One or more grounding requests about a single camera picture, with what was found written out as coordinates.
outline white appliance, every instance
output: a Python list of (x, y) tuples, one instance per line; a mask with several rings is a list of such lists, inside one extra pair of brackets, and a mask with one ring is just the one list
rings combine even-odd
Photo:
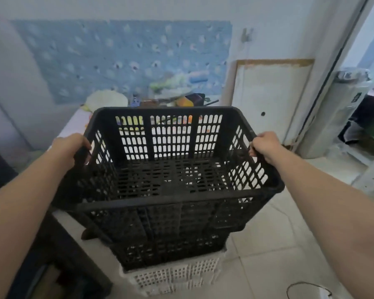
[(340, 71), (297, 153), (306, 159), (323, 156), (370, 90), (371, 84), (368, 70)]

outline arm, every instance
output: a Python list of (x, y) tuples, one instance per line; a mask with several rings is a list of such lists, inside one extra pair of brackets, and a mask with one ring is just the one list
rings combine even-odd
[(58, 185), (74, 166), (82, 146), (80, 134), (57, 138), (49, 151), (0, 189), (0, 299), (5, 298), (21, 266)]
[(274, 132), (251, 145), (277, 168), (347, 290), (355, 298), (374, 298), (374, 201), (283, 148)]

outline white plastic crate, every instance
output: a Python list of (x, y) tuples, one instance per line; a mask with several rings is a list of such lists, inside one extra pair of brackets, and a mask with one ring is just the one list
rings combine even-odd
[(214, 283), (225, 255), (226, 248), (216, 253), (126, 273), (120, 266), (119, 274), (143, 296), (174, 293)]

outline forearm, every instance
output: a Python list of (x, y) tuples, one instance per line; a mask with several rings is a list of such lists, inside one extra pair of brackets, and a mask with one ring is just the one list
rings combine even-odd
[(0, 298), (5, 297), (65, 174), (61, 166), (46, 152), (0, 189)]
[(374, 298), (374, 201), (284, 148), (273, 162), (331, 266), (358, 298)]

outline yellow object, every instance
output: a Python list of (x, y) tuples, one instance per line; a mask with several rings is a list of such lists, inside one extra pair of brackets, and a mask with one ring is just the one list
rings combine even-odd
[(179, 107), (193, 107), (194, 103), (185, 96), (183, 96), (176, 100), (176, 105), (178, 105)]

